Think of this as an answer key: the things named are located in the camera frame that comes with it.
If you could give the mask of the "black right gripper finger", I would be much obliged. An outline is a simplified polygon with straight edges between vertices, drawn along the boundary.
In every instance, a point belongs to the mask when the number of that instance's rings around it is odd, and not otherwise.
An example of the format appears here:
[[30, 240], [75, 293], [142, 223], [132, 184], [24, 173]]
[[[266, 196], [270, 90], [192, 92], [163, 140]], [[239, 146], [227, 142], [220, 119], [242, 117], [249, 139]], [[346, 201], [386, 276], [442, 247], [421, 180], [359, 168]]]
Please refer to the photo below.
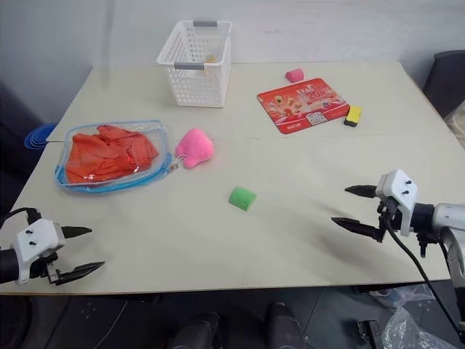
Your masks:
[[346, 192], [356, 196], [375, 198], [376, 186], [375, 185], [353, 185], [344, 189]]
[[384, 239], [384, 231], [382, 229], [362, 224], [358, 220], [346, 217], [332, 217], [331, 220], [349, 232], [370, 237], [379, 243]]

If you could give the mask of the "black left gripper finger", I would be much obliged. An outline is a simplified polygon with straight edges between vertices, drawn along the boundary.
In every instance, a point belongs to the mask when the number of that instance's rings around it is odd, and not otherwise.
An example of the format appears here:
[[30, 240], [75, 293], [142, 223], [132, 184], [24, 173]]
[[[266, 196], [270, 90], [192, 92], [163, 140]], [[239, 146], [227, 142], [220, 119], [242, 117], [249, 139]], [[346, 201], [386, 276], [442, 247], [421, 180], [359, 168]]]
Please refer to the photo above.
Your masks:
[[66, 273], [62, 273], [61, 271], [57, 270], [57, 280], [54, 282], [54, 284], [56, 286], [59, 286], [75, 280], [79, 280], [89, 275], [90, 273], [96, 271], [104, 264], [104, 262], [91, 262], [85, 265], [75, 267], [72, 271]]
[[62, 235], [65, 239], [75, 238], [92, 232], [91, 228], [75, 227], [75, 226], [62, 226]]

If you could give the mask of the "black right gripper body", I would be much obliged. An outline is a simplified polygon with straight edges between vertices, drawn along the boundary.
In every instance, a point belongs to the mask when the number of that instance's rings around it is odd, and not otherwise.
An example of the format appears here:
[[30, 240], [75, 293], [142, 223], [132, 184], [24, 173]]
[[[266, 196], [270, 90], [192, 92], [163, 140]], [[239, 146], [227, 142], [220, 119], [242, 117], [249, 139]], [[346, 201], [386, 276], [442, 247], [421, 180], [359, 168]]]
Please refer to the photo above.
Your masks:
[[379, 214], [377, 233], [395, 232], [400, 229], [402, 214], [398, 207], [399, 203], [392, 197], [380, 200], [377, 207], [377, 213]]

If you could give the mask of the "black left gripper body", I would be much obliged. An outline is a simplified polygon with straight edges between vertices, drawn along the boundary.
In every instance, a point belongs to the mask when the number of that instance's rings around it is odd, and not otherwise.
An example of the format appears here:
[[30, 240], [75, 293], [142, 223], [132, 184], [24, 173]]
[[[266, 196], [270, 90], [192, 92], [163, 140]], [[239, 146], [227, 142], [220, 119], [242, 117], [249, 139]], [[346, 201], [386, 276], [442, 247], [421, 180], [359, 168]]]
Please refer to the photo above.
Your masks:
[[56, 252], [51, 253], [47, 257], [40, 257], [30, 266], [29, 279], [47, 277], [49, 283], [56, 284], [60, 280], [60, 272], [54, 266], [54, 262], [58, 259]]

